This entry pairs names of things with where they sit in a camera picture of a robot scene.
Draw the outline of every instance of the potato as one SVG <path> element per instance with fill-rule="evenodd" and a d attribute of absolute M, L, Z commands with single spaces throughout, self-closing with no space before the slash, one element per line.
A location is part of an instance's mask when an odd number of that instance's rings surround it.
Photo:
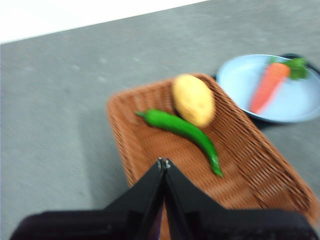
<path fill-rule="evenodd" d="M 188 122 L 197 127 L 205 127 L 216 113 L 214 93 L 200 79 L 182 74 L 172 83 L 174 105 Z"/>

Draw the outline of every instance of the toy vegetable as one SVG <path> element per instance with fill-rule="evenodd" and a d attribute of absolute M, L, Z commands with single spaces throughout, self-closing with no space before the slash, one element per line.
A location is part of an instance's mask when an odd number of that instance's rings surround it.
<path fill-rule="evenodd" d="M 172 83 L 175 109 L 181 117 L 199 128 L 206 127 L 216 114 L 213 91 L 199 78 L 177 76 Z"/>
<path fill-rule="evenodd" d="M 146 112 L 137 111 L 136 114 L 143 117 L 152 127 L 170 131 L 195 143 L 209 159 L 213 172 L 219 177 L 223 177 L 219 166 L 218 154 L 213 143 L 210 138 L 195 125 L 178 116 L 153 108 Z"/>
<path fill-rule="evenodd" d="M 294 58 L 284 62 L 274 62 L 265 69 L 262 80 L 252 98 L 250 111 L 260 114 L 272 101 L 285 80 L 303 79 L 307 76 L 304 58 Z"/>

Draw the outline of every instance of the wicker basket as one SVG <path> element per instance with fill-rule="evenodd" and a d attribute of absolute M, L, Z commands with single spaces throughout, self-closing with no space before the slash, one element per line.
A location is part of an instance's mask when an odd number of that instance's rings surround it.
<path fill-rule="evenodd" d="M 227 209 L 298 211 L 315 224 L 319 206 L 310 187 L 213 78 L 200 73 L 194 76 L 215 95 L 216 117 L 203 131 L 217 149 L 224 177 L 213 174 L 196 145 L 148 126 L 135 114 L 149 108 L 174 113 L 173 79 L 167 79 L 118 93 L 107 103 L 107 115 L 130 186 L 158 157 L 169 157 L 198 188 Z M 165 213 L 160 239 L 170 239 Z"/>

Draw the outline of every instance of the concrete floor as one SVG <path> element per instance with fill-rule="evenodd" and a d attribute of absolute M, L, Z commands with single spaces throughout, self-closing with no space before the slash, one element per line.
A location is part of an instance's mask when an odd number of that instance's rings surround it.
<path fill-rule="evenodd" d="M 105 102 L 244 54 L 320 66 L 318 0 L 207 1 L 1 45 L 1 239 L 46 210 L 99 209 L 127 181 Z M 320 119 L 257 122 L 320 197 Z"/>

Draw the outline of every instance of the plate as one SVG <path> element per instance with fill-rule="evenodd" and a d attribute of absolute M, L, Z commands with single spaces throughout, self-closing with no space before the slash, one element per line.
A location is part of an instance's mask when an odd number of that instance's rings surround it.
<path fill-rule="evenodd" d="M 256 119 L 271 123 L 296 123 L 320 116 L 320 75 L 311 68 L 307 69 L 306 79 L 287 78 L 261 114 L 249 111 L 251 99 L 271 57 L 278 62 L 287 60 L 265 54 L 238 56 L 218 70 L 216 80 L 242 110 Z"/>

